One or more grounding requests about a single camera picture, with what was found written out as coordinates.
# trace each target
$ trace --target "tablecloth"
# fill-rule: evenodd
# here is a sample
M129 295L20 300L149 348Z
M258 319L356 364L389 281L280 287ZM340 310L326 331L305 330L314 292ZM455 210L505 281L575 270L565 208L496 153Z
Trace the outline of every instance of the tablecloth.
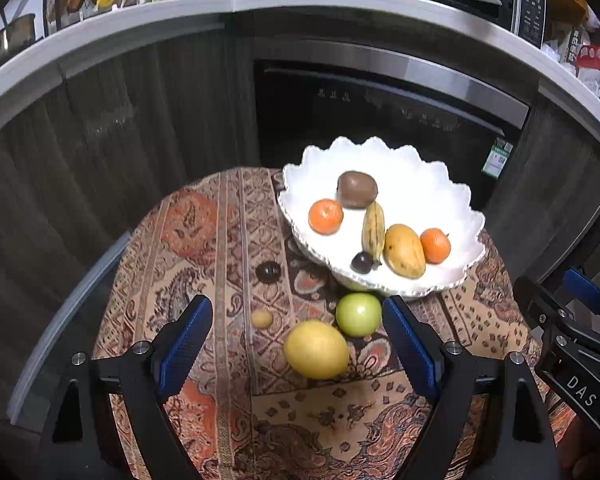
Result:
M332 381L308 380L283 357L299 321L334 323L346 293L294 243L276 204L279 170L236 168L208 176L162 200L135 230L122 256L94 357L122 354L154 338L195 294L208 296L214 324L181 393L166 404L176 433L205 479L391 478L413 446L430 405L413 393L382 326L348 338L349 368ZM533 364L540 345L513 300L511 282L489 235L483 261L462 286L411 301L442 340L502 358L518 350ZM281 279L260 282L262 262ZM274 322L256 330L250 312ZM542 394L547 393L544 384ZM484 400L475 397L448 478L459 478ZM546 396L556 438L573 414ZM112 396L123 449L136 478L149 478L123 401Z

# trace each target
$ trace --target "white fruit bowl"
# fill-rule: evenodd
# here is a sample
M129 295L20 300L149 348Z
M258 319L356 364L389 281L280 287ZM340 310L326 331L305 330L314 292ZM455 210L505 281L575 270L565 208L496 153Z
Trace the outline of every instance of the white fruit bowl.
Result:
M376 201L384 210L384 223L405 224L418 235L425 229L442 229L451 242L451 254L439 265L427 264L417 280L395 274L386 264L368 274L351 269L352 258L362 250L364 210L344 209L344 220L336 234L325 236L309 227L309 208L321 198L336 198L338 177L345 171L362 171L378 183ZM478 241L484 227L484 215L469 207L471 190L465 184L449 180L442 162L423 162L413 146L396 150L372 137L354 144L339 137L327 150L309 146L299 166L283 169L285 190L278 205L296 239L308 257L331 270L334 277L353 290L378 290L419 298L430 292L461 285L466 271L485 254Z

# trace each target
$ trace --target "cabinet door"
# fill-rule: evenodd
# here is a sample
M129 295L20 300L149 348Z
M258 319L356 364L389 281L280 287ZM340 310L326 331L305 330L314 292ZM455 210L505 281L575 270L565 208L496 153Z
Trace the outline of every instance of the cabinet door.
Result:
M600 213L600 145L538 94L484 213L511 279L543 280Z
M258 165L243 51L211 30L125 52L0 130L0 416L38 338L118 237L181 186Z

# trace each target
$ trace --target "oven door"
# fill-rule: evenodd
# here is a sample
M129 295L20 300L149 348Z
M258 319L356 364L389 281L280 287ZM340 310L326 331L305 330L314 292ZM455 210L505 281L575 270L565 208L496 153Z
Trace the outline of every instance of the oven door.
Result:
M506 121L404 79L297 61L260 60L254 70L260 156L270 168L299 164L311 144L325 149L339 136L356 143L377 136L444 162L481 210L520 136Z

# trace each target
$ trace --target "lemon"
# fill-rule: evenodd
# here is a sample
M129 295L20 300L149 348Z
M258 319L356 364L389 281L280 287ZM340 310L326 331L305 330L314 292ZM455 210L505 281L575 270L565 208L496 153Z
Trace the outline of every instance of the lemon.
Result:
M312 319L297 324L286 336L286 362L309 379L331 379L347 370L349 348L333 326Z

